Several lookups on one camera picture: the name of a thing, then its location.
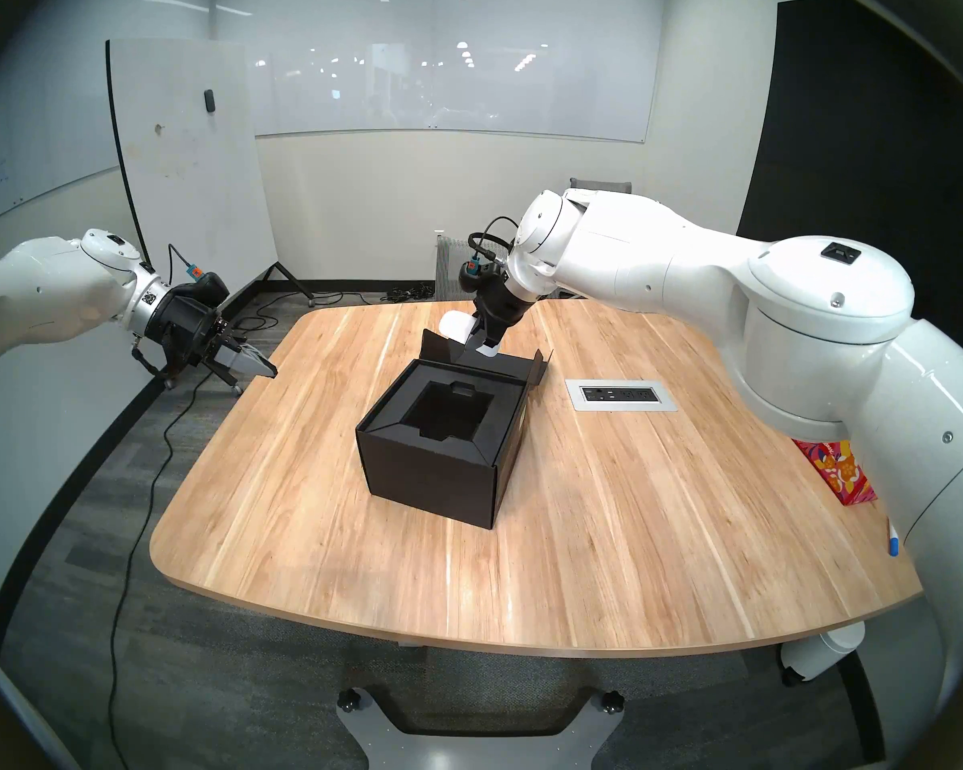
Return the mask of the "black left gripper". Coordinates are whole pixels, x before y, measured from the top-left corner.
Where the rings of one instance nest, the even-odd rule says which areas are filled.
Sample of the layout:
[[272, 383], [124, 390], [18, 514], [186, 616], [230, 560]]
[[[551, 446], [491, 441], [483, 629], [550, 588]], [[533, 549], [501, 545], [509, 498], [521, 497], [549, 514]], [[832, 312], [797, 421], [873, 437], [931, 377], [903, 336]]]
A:
[[212, 357], [213, 343], [226, 326], [219, 307], [229, 294], [226, 286], [172, 286], [158, 301], [146, 323], [146, 338], [163, 350], [162, 372], [181, 372], [209, 358], [208, 368], [232, 390], [242, 389], [239, 377], [277, 376], [276, 365], [245, 341], [223, 340], [221, 353]]

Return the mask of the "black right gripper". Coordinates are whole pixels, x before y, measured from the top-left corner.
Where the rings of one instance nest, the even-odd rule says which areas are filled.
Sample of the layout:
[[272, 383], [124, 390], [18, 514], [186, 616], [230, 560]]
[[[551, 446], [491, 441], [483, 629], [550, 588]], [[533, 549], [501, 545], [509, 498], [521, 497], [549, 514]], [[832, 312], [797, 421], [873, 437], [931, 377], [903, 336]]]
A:
[[507, 281], [483, 281], [473, 299], [474, 324], [468, 335], [468, 350], [494, 352], [502, 345], [509, 328], [535, 305], [535, 299], [525, 300], [508, 288]]

